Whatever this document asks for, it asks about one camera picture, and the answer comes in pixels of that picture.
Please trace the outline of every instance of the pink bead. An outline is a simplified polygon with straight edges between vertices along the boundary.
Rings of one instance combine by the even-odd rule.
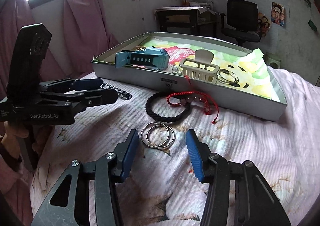
[[[187,104],[187,100],[184,99],[184,98],[181,99],[181,100],[180,100],[180,104],[181,104],[181,105],[186,105],[186,104]]]

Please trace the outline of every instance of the metal key ring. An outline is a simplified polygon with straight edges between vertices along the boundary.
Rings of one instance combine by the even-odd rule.
[[[142,132],[141,132],[141,141],[142,141],[142,143],[145,144],[146,146],[148,146],[149,148],[158,148],[158,146],[154,146],[153,144],[151,144],[151,142],[150,142],[149,140],[147,140],[147,141],[151,144],[151,146],[150,146],[149,144],[145,143],[145,141],[143,140],[143,132],[144,132],[144,131],[147,129],[147,127],[148,127],[149,125],[151,125],[151,124],[158,124],[158,126],[162,126],[162,127],[165,127],[165,128],[167,129],[167,133],[168,133],[167,139],[166,139],[165,142],[163,142],[163,143],[160,144],[159,146],[162,146],[163,144],[166,144],[166,143],[168,142],[169,138],[170,138],[170,132],[169,132],[169,128],[170,128],[170,127],[168,127],[167,125],[165,125],[165,124],[163,124],[162,122],[159,122],[159,121],[151,122],[151,123],[147,124],[147,125],[143,128],[143,130],[142,130]]]
[[[155,126],[151,127],[151,128],[148,130],[148,132],[147,132],[147,141],[148,141],[151,145],[152,145],[152,143],[149,141],[148,135],[149,135],[151,129],[156,128],[156,127],[162,127],[162,126],[161,126],[161,125],[155,125]],[[164,143],[162,143],[162,144],[159,145],[158,147],[156,147],[156,146],[151,147],[151,146],[149,146],[149,145],[147,145],[147,146],[149,146],[150,148],[156,148],[156,149],[165,149],[165,148],[169,147],[169,146],[175,141],[176,135],[175,135],[175,133],[174,133],[174,131],[173,131],[173,129],[172,129],[171,127],[167,126],[167,128],[169,128],[169,129],[171,130],[171,132],[172,132],[172,140],[171,140],[167,145],[162,146],[162,145],[166,144],[168,140],[166,140]]]
[[[227,75],[230,75],[230,76],[232,76],[235,80],[234,80],[234,81],[230,81],[230,80],[222,77],[220,73],[225,73],[225,74],[227,74]],[[217,75],[218,75],[218,81],[221,82],[221,83],[224,83],[224,84],[231,84],[231,83],[238,83],[238,82],[239,82],[238,76],[237,76],[235,73],[233,73],[233,72],[231,72],[231,71],[229,71],[229,70],[226,70],[226,69],[220,69],[220,70],[218,71]]]

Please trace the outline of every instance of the blue gripper pad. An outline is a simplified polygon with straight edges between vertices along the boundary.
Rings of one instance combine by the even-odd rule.
[[[103,80],[101,78],[94,79],[83,79],[83,80],[75,80],[72,84],[72,90],[82,91],[82,90],[95,90],[99,89],[103,84]]]
[[[134,156],[137,152],[138,144],[139,144],[139,134],[135,129],[132,129],[126,139],[125,142],[120,143],[127,145],[126,151],[122,158],[122,167],[120,180],[123,182],[130,174],[131,166],[134,160]]]
[[[188,130],[186,134],[188,152],[195,176],[199,179],[199,182],[201,182],[204,180],[204,172],[197,142],[200,143],[195,131],[193,129]]]

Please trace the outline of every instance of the red string bracelet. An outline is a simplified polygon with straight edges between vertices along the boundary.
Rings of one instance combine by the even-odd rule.
[[[185,77],[188,80],[188,82],[191,85],[191,87],[193,87],[192,84],[191,84],[190,78],[188,76],[185,76]],[[199,94],[199,95],[202,96],[202,100],[204,101],[204,114],[205,115],[210,115],[211,114],[211,108],[210,108],[210,103],[209,103],[208,99],[211,100],[211,102],[214,104],[214,106],[217,109],[217,115],[214,118],[214,120],[212,121],[212,124],[216,124],[216,120],[217,120],[218,115],[219,115],[219,107],[218,107],[217,103],[215,102],[215,100],[213,100],[212,97],[209,94],[206,94],[206,93],[203,93],[203,92],[200,92],[200,91],[196,91],[196,90],[180,92],[180,93],[172,93],[172,94],[168,95],[167,103],[169,105],[171,105],[171,106],[174,106],[174,107],[181,106],[181,103],[175,103],[175,104],[171,103],[170,102],[170,98],[174,97],[174,96],[179,96],[179,95],[191,95],[191,94]]]

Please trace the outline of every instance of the small charm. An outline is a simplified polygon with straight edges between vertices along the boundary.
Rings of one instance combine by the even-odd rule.
[[[182,71],[180,70],[180,68],[176,64],[173,64],[171,66],[171,68],[172,68],[172,73],[173,74],[182,74]]]
[[[187,104],[187,100],[184,99],[184,98],[181,99],[181,100],[180,100],[180,104],[183,105],[183,106],[185,106],[185,105]]]

